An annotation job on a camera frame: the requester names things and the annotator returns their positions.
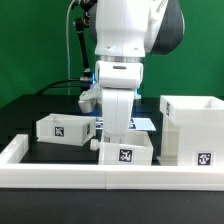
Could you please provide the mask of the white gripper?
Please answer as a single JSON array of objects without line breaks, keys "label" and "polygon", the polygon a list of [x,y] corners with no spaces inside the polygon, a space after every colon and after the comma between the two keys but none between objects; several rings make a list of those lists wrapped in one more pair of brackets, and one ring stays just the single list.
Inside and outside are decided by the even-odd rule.
[{"label": "white gripper", "polygon": [[103,139],[120,143],[128,132],[135,90],[143,79],[143,64],[97,61],[95,71],[102,91]]}]

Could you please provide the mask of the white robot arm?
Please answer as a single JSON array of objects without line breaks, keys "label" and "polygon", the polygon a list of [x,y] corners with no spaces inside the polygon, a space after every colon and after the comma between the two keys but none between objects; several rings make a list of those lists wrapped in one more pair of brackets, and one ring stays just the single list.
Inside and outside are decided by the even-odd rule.
[{"label": "white robot arm", "polygon": [[128,132],[144,58],[148,53],[166,55],[181,43],[183,13],[179,0],[96,0],[90,30],[96,40],[103,139],[119,143]]}]

